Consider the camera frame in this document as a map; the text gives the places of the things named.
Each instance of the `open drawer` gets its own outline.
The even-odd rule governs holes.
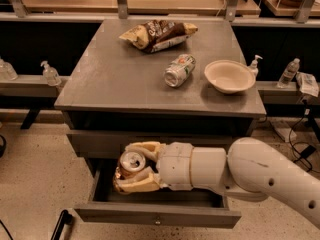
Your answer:
[[[233,228],[241,217],[206,190],[119,194],[112,187],[116,162],[99,160],[89,202],[75,207],[84,222]]]

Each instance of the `can lid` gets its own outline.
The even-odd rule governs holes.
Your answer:
[[[138,152],[125,152],[120,157],[122,167],[128,172],[141,171],[146,165],[146,158]]]
[[[175,72],[172,71],[166,71],[164,73],[164,81],[167,85],[171,87],[177,87],[179,84],[178,76]]]

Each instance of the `hand sanitizer bottle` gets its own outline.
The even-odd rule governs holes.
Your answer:
[[[292,81],[296,73],[298,72],[300,68],[300,60],[295,58],[293,61],[291,61],[288,66],[283,71],[277,87],[278,88],[286,88],[288,87],[289,83]]]
[[[61,84],[61,78],[58,71],[55,68],[50,67],[48,61],[42,61],[41,67],[44,67],[42,74],[46,78],[49,86],[58,86]]]
[[[0,59],[0,74],[1,78],[6,80],[15,80],[18,78],[12,65],[9,62],[5,62],[3,59]]]
[[[251,62],[250,66],[248,68],[251,69],[252,73],[254,74],[255,77],[257,77],[259,69],[258,69],[258,59],[263,59],[259,55],[254,56],[254,60]]]

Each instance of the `power strip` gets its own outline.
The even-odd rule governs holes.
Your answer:
[[[271,125],[284,142],[289,142],[289,135],[291,141],[297,139],[297,134],[291,129],[287,122],[283,120],[273,121]]]

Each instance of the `table top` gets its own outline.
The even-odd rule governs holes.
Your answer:
[[[279,0],[261,0],[275,16],[295,16],[299,7],[287,6],[279,3]],[[320,16],[320,5],[314,4],[310,16]]]
[[[117,12],[117,0],[23,0],[31,11]],[[224,15],[223,0],[128,0],[129,14],[194,13]],[[259,16],[261,10],[253,0],[239,0],[237,14]]]
[[[212,61],[228,59],[245,63],[230,23],[214,18],[170,18],[189,22],[198,32],[186,42],[146,54],[118,37],[153,18],[106,19],[59,95],[60,110],[169,113],[259,118],[266,114],[256,87],[225,95],[205,78]],[[180,54],[192,54],[196,67],[179,88],[164,82],[163,73]]]

